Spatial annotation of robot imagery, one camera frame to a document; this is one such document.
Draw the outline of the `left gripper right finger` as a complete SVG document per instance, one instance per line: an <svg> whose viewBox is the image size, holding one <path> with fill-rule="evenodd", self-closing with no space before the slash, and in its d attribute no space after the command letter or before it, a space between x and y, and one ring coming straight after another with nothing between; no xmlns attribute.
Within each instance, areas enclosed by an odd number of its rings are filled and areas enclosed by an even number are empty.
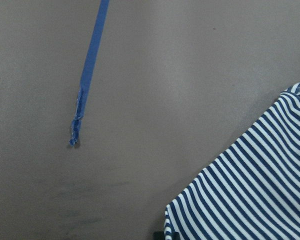
<svg viewBox="0 0 300 240"><path fill-rule="evenodd" d="M178 232L174 232L172 235L172 240L180 240L180 234Z"/></svg>

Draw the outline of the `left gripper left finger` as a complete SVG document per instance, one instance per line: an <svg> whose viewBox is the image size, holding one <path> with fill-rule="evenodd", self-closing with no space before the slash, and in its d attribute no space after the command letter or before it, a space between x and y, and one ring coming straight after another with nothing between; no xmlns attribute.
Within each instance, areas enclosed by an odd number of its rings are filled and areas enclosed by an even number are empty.
<svg viewBox="0 0 300 240"><path fill-rule="evenodd" d="M164 240L164 232L163 231L155 231L153 233L153 240Z"/></svg>

